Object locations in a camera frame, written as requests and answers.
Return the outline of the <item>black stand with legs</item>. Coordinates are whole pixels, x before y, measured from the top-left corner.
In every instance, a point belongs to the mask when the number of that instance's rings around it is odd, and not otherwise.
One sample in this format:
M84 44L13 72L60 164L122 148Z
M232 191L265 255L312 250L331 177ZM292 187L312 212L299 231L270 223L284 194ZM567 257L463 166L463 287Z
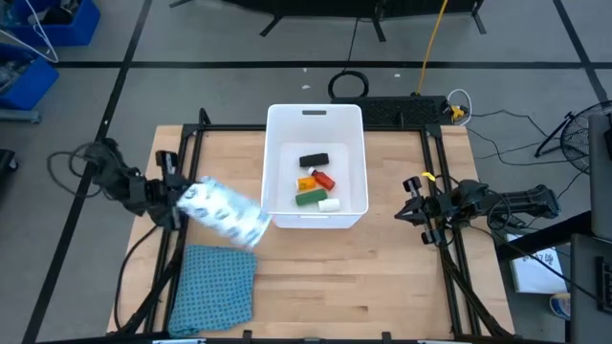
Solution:
M385 42L384 19L434 14L445 0L215 0L249 11L269 14L272 22L260 33L268 33L284 17L340 17L365 19Z

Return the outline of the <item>white printed paper box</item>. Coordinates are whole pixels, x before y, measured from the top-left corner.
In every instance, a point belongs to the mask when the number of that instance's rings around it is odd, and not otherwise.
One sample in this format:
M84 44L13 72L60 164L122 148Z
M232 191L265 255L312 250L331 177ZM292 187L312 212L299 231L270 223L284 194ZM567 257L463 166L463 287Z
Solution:
M558 254L553 248L546 248L534 253L534 257L543 262L522 256L510 262L514 290L518 293L556 294L567 292L566 282L552 273L552 269L562 274Z

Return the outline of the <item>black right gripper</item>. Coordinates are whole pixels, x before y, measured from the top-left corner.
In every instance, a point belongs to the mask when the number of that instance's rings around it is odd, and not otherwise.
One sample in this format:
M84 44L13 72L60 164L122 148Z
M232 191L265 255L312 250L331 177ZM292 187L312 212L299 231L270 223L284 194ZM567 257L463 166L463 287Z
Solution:
M395 214L395 219L421 226L424 229L421 234L423 243L439 246L446 240L445 231L451 228L450 198L446 194L423 196L420 193L422 184L418 177L403 181L403 187L411 198Z

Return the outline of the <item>teal dotted cloth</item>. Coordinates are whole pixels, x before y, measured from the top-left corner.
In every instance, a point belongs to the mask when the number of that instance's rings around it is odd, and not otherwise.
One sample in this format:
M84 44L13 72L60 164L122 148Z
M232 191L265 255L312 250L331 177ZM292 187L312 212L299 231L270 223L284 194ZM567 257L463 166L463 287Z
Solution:
M170 335L222 332L251 321L256 268L251 252L187 246L168 322Z

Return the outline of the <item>black aluminium table frame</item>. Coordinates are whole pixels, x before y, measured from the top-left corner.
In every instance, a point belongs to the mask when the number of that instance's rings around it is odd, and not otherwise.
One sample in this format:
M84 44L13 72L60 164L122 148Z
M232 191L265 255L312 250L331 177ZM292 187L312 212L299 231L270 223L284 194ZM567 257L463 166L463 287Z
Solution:
M261 125L212 124L204 133L196 176L214 175L237 191L259 199L265 132ZM442 142L433 135L422 147L423 132L367 131L365 150L368 212L350 229L280 229L273 224L255 252L258 256L252 322L227 332L200 333L207 343L238 338L333 342L329 339L450 339L448 301L456 300L456 332L471 333L463 295L447 296L436 247L422 244L421 229L393 219L407 193L403 180L421 172L441 173L437 145L445 148L445 167L457 180L477 177L467 131L443 126ZM131 256L122 275L120 319L125 322L149 293L158 261L161 269L175 246L176 233L161 243L156 230ZM464 251L474 291L507 331L514 333L492 238L463 230L452 249Z

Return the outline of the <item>black keyboard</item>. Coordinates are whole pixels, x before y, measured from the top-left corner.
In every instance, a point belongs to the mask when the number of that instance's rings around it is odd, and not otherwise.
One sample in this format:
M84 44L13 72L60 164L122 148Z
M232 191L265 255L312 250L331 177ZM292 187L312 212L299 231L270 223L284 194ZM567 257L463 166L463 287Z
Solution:
M612 264L602 256L596 257L596 287L598 309L612 314Z

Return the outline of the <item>white perforated plastic basket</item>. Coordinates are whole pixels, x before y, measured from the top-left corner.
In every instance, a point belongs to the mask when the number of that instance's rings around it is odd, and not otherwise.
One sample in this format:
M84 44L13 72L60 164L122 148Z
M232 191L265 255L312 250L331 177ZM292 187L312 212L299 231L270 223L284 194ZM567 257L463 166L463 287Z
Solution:
M336 185L327 199L341 210L320 212L317 203L297 206L296 180L311 176L299 158L327 153L315 169ZM361 109L356 105L275 104L268 110L261 204L279 228L346 229L368 211L368 184Z

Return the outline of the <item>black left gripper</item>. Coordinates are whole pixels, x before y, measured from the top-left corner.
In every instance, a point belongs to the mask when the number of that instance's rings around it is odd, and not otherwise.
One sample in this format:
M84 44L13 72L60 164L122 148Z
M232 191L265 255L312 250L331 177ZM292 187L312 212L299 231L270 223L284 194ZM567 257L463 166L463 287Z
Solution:
M177 202L195 182L183 176L177 153L158 150L155 158L161 168L162 178L145 184L146 212L153 223L164 230L180 229L181 217L188 216L189 206Z

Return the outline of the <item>green rectangular block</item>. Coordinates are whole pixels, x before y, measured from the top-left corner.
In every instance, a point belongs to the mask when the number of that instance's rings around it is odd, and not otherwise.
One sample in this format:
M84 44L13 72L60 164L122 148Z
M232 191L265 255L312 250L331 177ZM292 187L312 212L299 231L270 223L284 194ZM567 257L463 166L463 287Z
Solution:
M327 192L324 188L314 189L312 191L299 193L295 196L295 203L297 206L304 206L308 204L315 204L319 201L326 200L328 198Z

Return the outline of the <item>blue storage bin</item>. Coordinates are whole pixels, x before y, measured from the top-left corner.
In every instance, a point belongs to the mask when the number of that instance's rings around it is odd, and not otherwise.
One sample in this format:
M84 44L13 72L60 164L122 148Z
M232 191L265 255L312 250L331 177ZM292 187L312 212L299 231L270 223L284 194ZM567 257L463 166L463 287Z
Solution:
M32 110L57 79L43 57L0 43L0 108Z
M93 0L11 0L0 29L31 46L88 45L100 20Z

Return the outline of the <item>white Vakly printed plastic package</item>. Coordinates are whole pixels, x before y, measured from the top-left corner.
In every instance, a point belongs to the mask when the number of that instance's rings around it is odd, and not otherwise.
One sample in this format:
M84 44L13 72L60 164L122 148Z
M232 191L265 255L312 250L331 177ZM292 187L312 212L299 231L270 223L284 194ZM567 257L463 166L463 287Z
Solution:
M272 221L272 215L259 203L210 176L192 184L176 206L192 220L242 247L255 247Z

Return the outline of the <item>red pill bottle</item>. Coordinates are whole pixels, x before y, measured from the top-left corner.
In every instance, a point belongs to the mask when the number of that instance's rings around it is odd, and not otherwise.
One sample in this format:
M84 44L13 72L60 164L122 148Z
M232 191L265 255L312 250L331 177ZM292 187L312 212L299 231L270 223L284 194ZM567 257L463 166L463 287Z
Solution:
M326 190L331 191L334 189L336 182L324 172L318 171L314 167L309 167L308 173L315 179L315 181L320 186L322 186Z

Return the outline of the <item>black rectangular block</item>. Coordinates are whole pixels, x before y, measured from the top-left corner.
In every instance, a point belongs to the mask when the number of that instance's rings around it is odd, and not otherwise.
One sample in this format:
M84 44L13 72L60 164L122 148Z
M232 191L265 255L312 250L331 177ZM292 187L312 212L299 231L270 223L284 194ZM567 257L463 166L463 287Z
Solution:
M306 155L299 158L300 167L315 167L320 165L326 165L330 162L329 155L327 153L317 153L312 155Z

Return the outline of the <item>black floor fan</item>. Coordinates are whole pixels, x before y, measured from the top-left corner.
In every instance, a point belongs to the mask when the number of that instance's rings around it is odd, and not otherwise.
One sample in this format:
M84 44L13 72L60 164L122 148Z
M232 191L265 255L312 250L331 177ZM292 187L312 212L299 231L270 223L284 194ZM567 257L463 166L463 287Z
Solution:
M612 100L588 107L579 113L569 112L562 123L542 142L535 151L535 157L560 150L563 157L578 171L590 174L589 124L593 116L612 115Z

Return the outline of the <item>grey computer monitor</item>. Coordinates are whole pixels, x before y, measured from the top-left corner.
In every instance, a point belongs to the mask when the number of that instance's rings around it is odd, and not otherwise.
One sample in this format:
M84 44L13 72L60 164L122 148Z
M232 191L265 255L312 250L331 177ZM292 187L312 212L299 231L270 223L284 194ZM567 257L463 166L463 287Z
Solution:
M612 242L612 114L588 119L593 233Z

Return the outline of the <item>black side desk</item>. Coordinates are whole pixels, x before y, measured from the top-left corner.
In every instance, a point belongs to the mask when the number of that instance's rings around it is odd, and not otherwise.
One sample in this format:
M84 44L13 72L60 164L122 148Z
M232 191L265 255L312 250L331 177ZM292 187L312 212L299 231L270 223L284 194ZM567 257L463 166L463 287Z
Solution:
M513 260L567 243L571 245L571 343L612 344L612 314L598 309L596 287L596 257L612 264L612 242L593 233L589 211L501 244L497 258Z

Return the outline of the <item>grey bin shelf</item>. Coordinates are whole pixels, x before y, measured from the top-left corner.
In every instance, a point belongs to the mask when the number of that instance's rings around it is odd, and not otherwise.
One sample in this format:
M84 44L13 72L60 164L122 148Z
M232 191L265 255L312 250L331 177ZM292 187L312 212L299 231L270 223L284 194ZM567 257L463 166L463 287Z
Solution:
M39 123L41 116L37 111L0 109L0 121L22 121Z

